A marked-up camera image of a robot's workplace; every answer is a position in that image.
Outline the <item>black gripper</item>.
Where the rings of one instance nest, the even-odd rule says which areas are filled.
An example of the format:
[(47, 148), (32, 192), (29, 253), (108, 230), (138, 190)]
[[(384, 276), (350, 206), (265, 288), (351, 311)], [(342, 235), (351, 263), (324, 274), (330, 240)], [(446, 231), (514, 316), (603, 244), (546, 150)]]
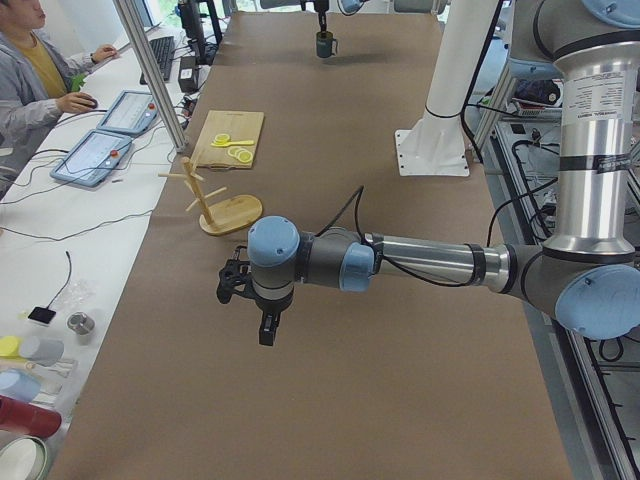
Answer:
[[(254, 300), (256, 293), (253, 288), (250, 262), (240, 258), (241, 253), (247, 247), (239, 245), (235, 248), (230, 259), (218, 273), (218, 286), (216, 296), (221, 304), (228, 304), (234, 295), (241, 298)], [(277, 330), (280, 323), (279, 313), (264, 312), (259, 327), (259, 344), (273, 347), (276, 341)]]

